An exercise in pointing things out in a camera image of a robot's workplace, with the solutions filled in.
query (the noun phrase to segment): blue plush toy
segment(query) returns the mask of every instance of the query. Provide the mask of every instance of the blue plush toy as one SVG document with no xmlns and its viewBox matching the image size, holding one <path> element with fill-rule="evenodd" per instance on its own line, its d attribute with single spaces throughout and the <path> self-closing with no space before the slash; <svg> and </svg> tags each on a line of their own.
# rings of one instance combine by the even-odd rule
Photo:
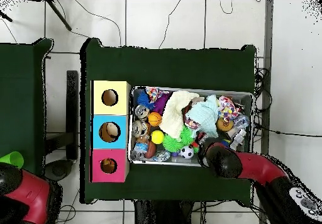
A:
<svg viewBox="0 0 322 224">
<path fill-rule="evenodd" d="M 142 91 L 138 96 L 138 104 L 141 104 L 145 107 L 147 107 L 149 110 L 154 109 L 154 104 L 150 103 L 150 100 L 148 98 L 148 94 L 145 91 Z"/>
</svg>

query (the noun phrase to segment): blue box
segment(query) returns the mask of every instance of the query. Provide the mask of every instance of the blue box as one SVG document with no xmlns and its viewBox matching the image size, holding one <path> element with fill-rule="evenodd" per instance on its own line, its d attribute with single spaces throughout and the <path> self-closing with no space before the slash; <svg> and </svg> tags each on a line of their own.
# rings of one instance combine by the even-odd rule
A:
<svg viewBox="0 0 322 224">
<path fill-rule="evenodd" d="M 93 149 L 126 149 L 128 129 L 126 118 L 126 116 L 94 115 L 92 130 Z M 99 136 L 99 129 L 106 122 L 113 122 L 119 126 L 121 133 L 115 142 L 105 142 Z"/>
</svg>

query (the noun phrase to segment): plastic bin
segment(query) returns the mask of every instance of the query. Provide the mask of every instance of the plastic bin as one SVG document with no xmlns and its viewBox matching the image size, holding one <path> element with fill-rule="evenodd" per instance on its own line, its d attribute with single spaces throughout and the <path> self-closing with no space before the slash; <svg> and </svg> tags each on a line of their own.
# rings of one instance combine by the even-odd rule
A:
<svg viewBox="0 0 322 224">
<path fill-rule="evenodd" d="M 212 94 L 215 94 L 217 97 L 219 96 L 229 96 L 232 97 L 232 100 L 236 103 L 242 104 L 245 106 L 245 115 L 247 115 L 250 119 L 250 126 L 246 129 L 246 136 L 245 141 L 243 145 L 239 145 L 237 150 L 241 152 L 250 152 L 252 151 L 252 137 L 253 137 L 253 110 L 254 110 L 254 97 L 253 94 L 249 92 L 229 92 L 229 91 L 212 91 L 212 90 L 200 90 L 200 89 L 180 89 L 180 88 L 167 88 L 167 87 L 158 87 L 160 90 L 164 91 L 180 91 L 185 90 L 189 92 L 195 92 L 199 94 L 200 96 L 210 96 Z M 144 91 L 142 89 L 142 86 L 135 86 L 131 90 L 131 99 L 133 102 L 132 110 L 130 111 L 130 126 L 129 126 L 129 142 L 128 142 L 128 159 L 130 159 L 131 151 L 133 150 L 135 146 L 135 140 L 136 138 L 131 134 L 132 130 L 132 124 L 136 120 L 135 119 L 135 113 L 134 110 L 137 106 L 137 99 L 138 95 L 141 91 Z M 150 129 L 150 133 L 154 130 L 159 130 L 159 127 L 152 127 Z M 164 147 L 162 144 L 157 145 L 157 150 L 164 150 Z M 135 160 L 133 161 L 136 164 L 152 164 L 152 165 L 185 165 L 185 166 L 193 166 L 193 167 L 201 167 L 197 160 L 197 154 L 194 154 L 193 158 L 191 159 L 183 159 L 182 157 L 171 157 L 165 162 L 156 162 L 156 161 L 139 161 Z"/>
</svg>

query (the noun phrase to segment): green table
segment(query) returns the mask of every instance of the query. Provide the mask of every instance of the green table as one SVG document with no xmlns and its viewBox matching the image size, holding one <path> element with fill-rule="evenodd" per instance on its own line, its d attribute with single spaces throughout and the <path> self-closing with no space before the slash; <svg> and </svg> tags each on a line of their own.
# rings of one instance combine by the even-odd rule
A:
<svg viewBox="0 0 322 224">
<path fill-rule="evenodd" d="M 201 167 L 131 164 L 125 183 L 89 182 L 91 80 L 127 81 L 131 86 L 160 86 L 223 91 L 254 90 L 255 47 L 242 50 L 151 50 L 102 47 L 96 38 L 83 44 L 80 90 L 80 198 L 239 200 L 250 206 L 251 184 L 245 179 L 220 179 Z"/>
<path fill-rule="evenodd" d="M 0 156 L 19 151 L 23 168 L 40 176 L 45 155 L 44 57 L 52 40 L 0 44 Z"/>
</svg>

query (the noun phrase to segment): soccer ball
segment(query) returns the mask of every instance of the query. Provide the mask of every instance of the soccer ball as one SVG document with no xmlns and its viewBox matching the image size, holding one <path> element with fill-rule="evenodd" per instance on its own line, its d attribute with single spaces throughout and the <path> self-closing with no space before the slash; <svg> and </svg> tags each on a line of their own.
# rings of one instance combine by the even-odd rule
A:
<svg viewBox="0 0 322 224">
<path fill-rule="evenodd" d="M 191 145 L 186 145 L 181 148 L 179 155 L 184 159 L 191 159 L 194 156 L 194 148 Z"/>
</svg>

